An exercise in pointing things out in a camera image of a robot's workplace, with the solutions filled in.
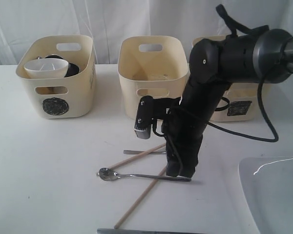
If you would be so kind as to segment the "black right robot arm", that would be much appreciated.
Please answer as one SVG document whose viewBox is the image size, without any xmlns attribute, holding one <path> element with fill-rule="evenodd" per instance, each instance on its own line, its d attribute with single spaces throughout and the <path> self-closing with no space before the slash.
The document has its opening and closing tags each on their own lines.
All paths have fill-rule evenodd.
<svg viewBox="0 0 293 234">
<path fill-rule="evenodd" d="M 189 57 L 190 76 L 182 95 L 155 101 L 162 112 L 166 140 L 167 176 L 192 177 L 198 164 L 203 132 L 218 103 L 233 83 L 256 83 L 257 101 L 277 142 L 276 129 L 263 107 L 265 83 L 284 82 L 293 74 L 293 36 L 282 29 L 260 35 L 227 37 L 223 41 L 203 39 Z"/>
</svg>

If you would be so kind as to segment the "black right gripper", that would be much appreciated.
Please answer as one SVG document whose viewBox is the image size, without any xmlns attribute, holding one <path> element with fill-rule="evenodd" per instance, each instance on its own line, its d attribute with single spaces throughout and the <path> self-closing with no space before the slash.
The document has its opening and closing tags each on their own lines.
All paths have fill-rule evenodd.
<svg viewBox="0 0 293 234">
<path fill-rule="evenodd" d="M 166 140 L 166 175 L 193 177 L 205 120 L 184 106 L 180 97 L 154 99 L 152 111 L 153 119 L 163 121 L 161 136 Z"/>
</svg>

